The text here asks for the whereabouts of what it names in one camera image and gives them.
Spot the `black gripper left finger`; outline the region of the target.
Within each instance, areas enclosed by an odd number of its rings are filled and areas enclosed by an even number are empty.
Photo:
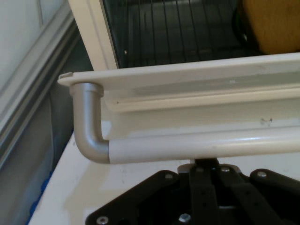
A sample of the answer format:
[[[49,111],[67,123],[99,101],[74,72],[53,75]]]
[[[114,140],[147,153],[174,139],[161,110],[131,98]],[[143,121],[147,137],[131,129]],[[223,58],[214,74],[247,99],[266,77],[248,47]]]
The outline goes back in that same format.
[[[217,159],[161,170],[89,214],[87,225],[219,225]]]

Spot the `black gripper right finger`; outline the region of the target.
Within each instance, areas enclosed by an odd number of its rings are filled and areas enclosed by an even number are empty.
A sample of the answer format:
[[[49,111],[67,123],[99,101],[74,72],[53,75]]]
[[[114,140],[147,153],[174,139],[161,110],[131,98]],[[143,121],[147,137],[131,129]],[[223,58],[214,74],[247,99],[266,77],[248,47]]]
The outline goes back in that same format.
[[[221,165],[220,203],[237,212],[242,225],[298,225],[300,182],[268,169],[249,176],[238,167]]]

